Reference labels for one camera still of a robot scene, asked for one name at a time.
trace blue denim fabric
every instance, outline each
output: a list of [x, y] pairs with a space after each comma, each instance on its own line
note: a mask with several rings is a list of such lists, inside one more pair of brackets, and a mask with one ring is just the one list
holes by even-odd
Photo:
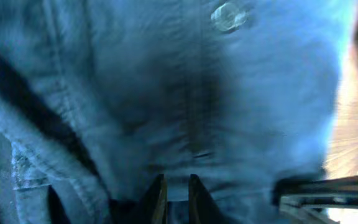
[[20, 223], [112, 223], [159, 173], [173, 222], [198, 174], [233, 223], [281, 223], [275, 183], [323, 165], [357, 1], [232, 2], [250, 17], [222, 33], [219, 0], [0, 0]]

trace button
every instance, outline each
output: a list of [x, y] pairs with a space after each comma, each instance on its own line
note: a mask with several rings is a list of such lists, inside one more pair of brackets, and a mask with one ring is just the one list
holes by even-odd
[[211, 20], [220, 31], [229, 31], [241, 26], [247, 20], [247, 13], [235, 4], [226, 2], [211, 14]]

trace denim jacket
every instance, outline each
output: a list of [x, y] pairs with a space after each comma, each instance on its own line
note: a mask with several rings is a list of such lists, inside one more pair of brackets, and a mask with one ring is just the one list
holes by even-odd
[[318, 173], [357, 0], [0, 0], [0, 222], [114, 223], [198, 174], [233, 223], [286, 223]]

